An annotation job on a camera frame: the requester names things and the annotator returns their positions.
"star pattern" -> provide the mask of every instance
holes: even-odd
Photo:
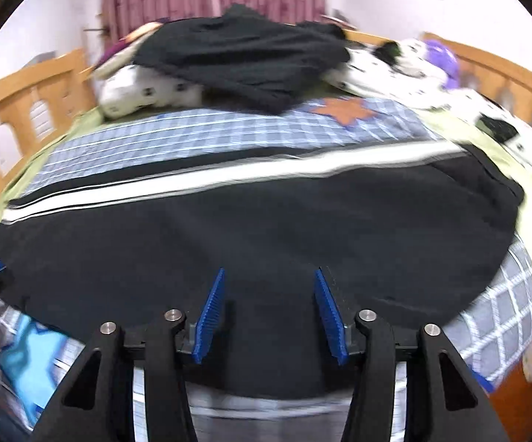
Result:
[[[322,106],[310,109],[309,112],[331,116],[342,126],[354,126],[357,119],[367,119],[377,114],[362,106],[362,98],[325,98]]]

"metal screw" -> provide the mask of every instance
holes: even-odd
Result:
[[[426,331],[426,334],[427,335],[430,335],[430,336],[439,336],[440,335],[440,332],[442,332],[442,330],[440,329],[439,326],[435,325],[435,324],[426,324],[424,327],[423,327],[423,330]]]
[[[170,309],[168,312],[166,312],[163,315],[165,320],[169,320],[170,322],[174,322],[176,320],[179,320],[182,317],[182,312],[177,309]]]
[[[363,309],[358,312],[358,317],[366,322],[372,322],[373,320],[376,320],[376,312],[371,309]]]
[[[116,329],[117,325],[114,322],[105,322],[100,326],[100,332],[106,335],[112,334]]]

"checkered fabric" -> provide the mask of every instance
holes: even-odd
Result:
[[[0,301],[0,351],[14,338],[18,311]],[[496,387],[532,341],[532,260],[515,237],[493,283],[450,322],[445,333],[471,368]],[[52,373],[56,383],[75,361],[83,344],[68,339]],[[406,411],[405,364],[397,366],[391,441],[403,439]],[[333,442],[341,438],[351,391],[310,400],[279,401],[234,397],[189,384],[188,398],[200,442]],[[0,405],[8,406],[30,429],[22,406],[0,371]],[[135,439],[147,440],[143,371],[134,370]]]
[[[112,126],[59,145],[23,193],[48,184],[148,162],[258,147],[324,148],[411,138],[439,140],[410,109],[394,101],[363,100],[377,114],[344,128],[310,113],[314,99],[280,116],[191,109]]]

